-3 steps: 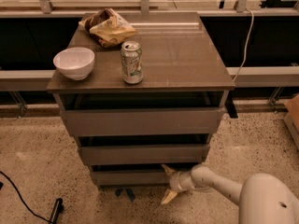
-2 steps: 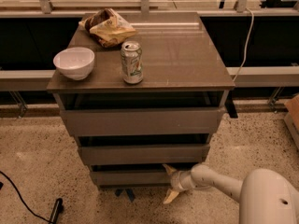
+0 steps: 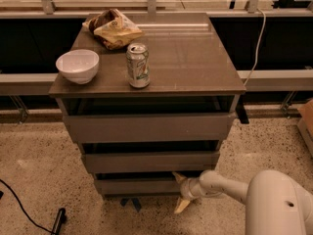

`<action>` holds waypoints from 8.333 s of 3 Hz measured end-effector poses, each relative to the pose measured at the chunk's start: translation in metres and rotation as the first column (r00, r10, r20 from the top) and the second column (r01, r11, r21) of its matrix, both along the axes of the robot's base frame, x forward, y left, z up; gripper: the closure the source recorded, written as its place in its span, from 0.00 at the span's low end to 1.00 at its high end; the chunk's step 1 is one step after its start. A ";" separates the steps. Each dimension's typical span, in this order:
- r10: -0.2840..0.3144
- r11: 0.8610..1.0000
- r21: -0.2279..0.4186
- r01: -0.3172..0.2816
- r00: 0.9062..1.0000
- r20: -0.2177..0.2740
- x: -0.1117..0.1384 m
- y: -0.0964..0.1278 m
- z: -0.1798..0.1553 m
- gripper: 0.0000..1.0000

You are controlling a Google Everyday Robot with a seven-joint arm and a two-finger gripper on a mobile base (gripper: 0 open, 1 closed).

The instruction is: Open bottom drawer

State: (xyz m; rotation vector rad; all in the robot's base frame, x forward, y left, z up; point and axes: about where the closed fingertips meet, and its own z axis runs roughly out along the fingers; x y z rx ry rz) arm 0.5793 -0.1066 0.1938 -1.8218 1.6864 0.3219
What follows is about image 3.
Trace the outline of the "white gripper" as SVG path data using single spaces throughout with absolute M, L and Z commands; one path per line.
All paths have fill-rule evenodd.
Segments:
M 180 197 L 174 209 L 175 214 L 181 213 L 191 201 L 203 196 L 203 189 L 200 180 L 196 177 L 186 177 L 183 174 L 173 171 L 176 182 L 180 185 Z

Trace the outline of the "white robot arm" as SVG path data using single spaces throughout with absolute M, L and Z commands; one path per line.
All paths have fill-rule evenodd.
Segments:
M 227 195 L 246 207 L 245 235 L 313 235 L 313 194 L 277 170 L 260 171 L 248 183 L 214 170 L 174 176 L 180 186 L 177 213 L 195 199 Z

